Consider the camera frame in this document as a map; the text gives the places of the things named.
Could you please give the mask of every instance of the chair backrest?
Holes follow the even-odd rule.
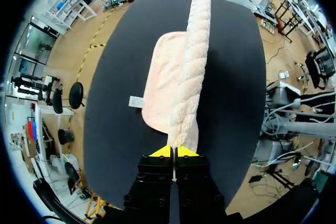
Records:
[[[333,59],[326,47],[315,52],[312,57],[319,67],[320,76],[322,78],[326,79],[335,74]]]

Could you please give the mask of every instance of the cable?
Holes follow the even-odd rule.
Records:
[[[253,191],[253,194],[255,196],[266,196],[266,197],[271,197],[271,198],[274,198],[274,199],[278,199],[277,197],[275,196],[272,196],[272,195],[267,195],[267,194],[257,194],[255,191],[254,191],[254,188],[257,187],[257,186],[266,186],[266,184],[262,184],[262,185],[255,185],[255,186],[252,186],[251,183],[248,183],[250,185],[250,188],[252,189]]]
[[[285,47],[285,40],[286,40],[286,39],[283,39],[283,43],[284,43],[283,46],[278,48],[277,53],[276,53],[275,55],[273,55],[273,56],[268,60],[268,62],[266,63],[266,65],[269,64],[269,63],[271,62],[271,60],[272,60],[275,56],[277,56],[277,55],[279,54],[279,51],[280,51],[282,48]]]
[[[303,103],[303,102],[308,102],[308,101],[311,101],[311,100],[314,100],[314,99],[317,99],[317,98],[321,98],[321,97],[327,97],[327,96],[329,96],[329,95],[334,95],[334,94],[336,94],[336,92],[331,92],[331,93],[327,93],[327,94],[320,94],[320,95],[317,95],[317,96],[315,96],[315,97],[311,97],[311,98],[303,99],[303,100],[301,100],[301,103]],[[283,109],[285,109],[285,108],[288,108],[288,107],[294,105],[295,103],[296,103],[296,102],[294,101],[294,102],[292,102],[292,103],[290,103],[290,104],[287,104],[287,105],[285,105],[285,106],[282,106],[282,107],[279,107],[279,108],[277,108],[277,109],[272,110],[272,111],[267,115],[267,117],[264,119],[264,122],[263,122],[262,124],[264,125],[265,122],[268,120],[268,118],[269,118],[272,114],[274,114],[275,112],[280,111],[280,110],[283,110]],[[299,114],[299,113],[296,112],[296,111],[286,111],[286,112]],[[322,116],[323,114],[316,114],[315,116],[318,116],[318,115],[319,115],[320,117],[325,117],[325,116]]]
[[[275,39],[274,39],[274,41],[268,41],[268,40],[266,40],[266,39],[261,39],[262,41],[265,41],[265,42],[267,42],[267,43],[270,43],[270,44],[274,44],[275,43]]]
[[[335,104],[335,102],[326,102],[326,103],[323,103],[323,104],[316,105],[316,106],[314,106],[312,108],[318,108],[318,107],[326,106],[326,105],[329,105],[329,104]]]
[[[327,119],[325,119],[324,121],[319,121],[319,120],[316,120],[316,119],[314,119],[314,118],[310,118],[309,120],[310,121],[314,121],[314,122],[317,122],[317,123],[326,123],[327,121],[329,121],[329,119],[331,119],[331,118],[333,118],[333,117],[329,117],[329,118],[327,118]]]
[[[303,156],[303,155],[301,156],[301,158],[308,159],[308,160],[312,160],[312,161],[315,161],[315,162],[320,163],[320,164],[323,164],[323,165],[328,165],[328,166],[332,166],[332,165],[334,165],[334,164],[330,164],[330,163],[327,163],[327,162],[318,160],[318,159],[316,159],[316,158],[307,157],[307,156]]]
[[[55,219],[55,220],[62,221],[60,218],[58,218],[56,216],[51,216],[51,215],[45,215],[45,216],[42,217],[42,219],[44,219],[44,220],[46,220],[46,219]]]
[[[317,118],[336,118],[335,115],[329,115],[329,114],[314,114],[314,113],[307,113],[307,112],[300,112],[300,111],[294,111],[294,110],[279,110],[278,112],[287,112],[287,113],[293,113],[297,115],[309,115],[309,116],[316,116]]]
[[[286,156],[286,155],[288,155],[288,154],[291,154],[291,153],[299,152],[299,151],[301,151],[301,150],[307,148],[308,146],[312,145],[314,142],[315,142],[315,140],[313,140],[311,143],[309,143],[309,144],[307,144],[306,146],[304,146],[304,147],[302,147],[302,148],[299,148],[299,149],[297,149],[297,150],[295,150],[295,151],[291,151],[291,152],[283,153],[283,154],[281,154],[280,156],[278,156],[277,158],[275,158],[271,163],[269,163],[269,164],[267,164],[267,165],[256,165],[256,166],[258,166],[258,167],[262,167],[262,168],[264,168],[264,167],[268,167],[268,166],[274,164],[275,161],[278,160],[279,158],[281,158],[281,157],[283,157],[283,156]]]

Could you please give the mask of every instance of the black office chair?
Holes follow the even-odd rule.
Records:
[[[317,52],[310,51],[307,54],[305,63],[314,88],[324,90],[328,79],[335,74],[335,66],[328,49],[324,47]]]

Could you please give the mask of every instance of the black stool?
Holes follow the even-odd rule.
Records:
[[[74,133],[71,130],[58,130],[58,141],[61,145],[72,143],[74,139]]]
[[[85,107],[82,103],[84,96],[84,88],[82,83],[75,82],[69,92],[69,98],[62,99],[63,91],[61,89],[56,89],[54,95],[52,96],[52,107],[57,114],[63,113],[62,100],[69,100],[70,107],[74,110],[78,109],[81,105]]]
[[[84,104],[82,103],[83,96],[84,96],[84,88],[83,88],[82,83],[75,82],[72,85],[70,89],[70,93],[69,93],[69,103],[70,103],[71,108],[76,110],[81,105],[85,107]]]

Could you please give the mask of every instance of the yellow tape line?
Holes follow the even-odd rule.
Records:
[[[90,49],[97,48],[97,47],[104,47],[104,46],[106,46],[105,43],[103,43],[103,44],[97,44],[97,45],[91,46]]]
[[[101,23],[100,27],[98,28],[98,31],[94,34],[94,36],[93,36],[93,38],[92,38],[92,41],[90,42],[89,48],[86,50],[86,53],[85,53],[85,55],[84,55],[82,64],[80,65],[80,68],[79,68],[79,71],[78,71],[78,74],[77,74],[77,79],[76,79],[76,81],[78,81],[78,79],[79,79],[80,73],[82,72],[82,69],[83,69],[83,66],[84,66],[86,57],[88,56],[88,53],[89,53],[90,49],[91,49],[91,48],[97,48],[97,47],[104,47],[104,46],[106,45],[106,44],[93,45],[93,42],[95,41],[96,36],[97,36],[98,33],[100,32],[101,28],[104,26],[106,20],[110,17],[110,15],[111,15],[111,13],[113,12],[113,10],[114,10],[114,9],[112,9],[112,10],[110,11],[110,13],[106,16],[106,18],[104,19],[103,23]]]

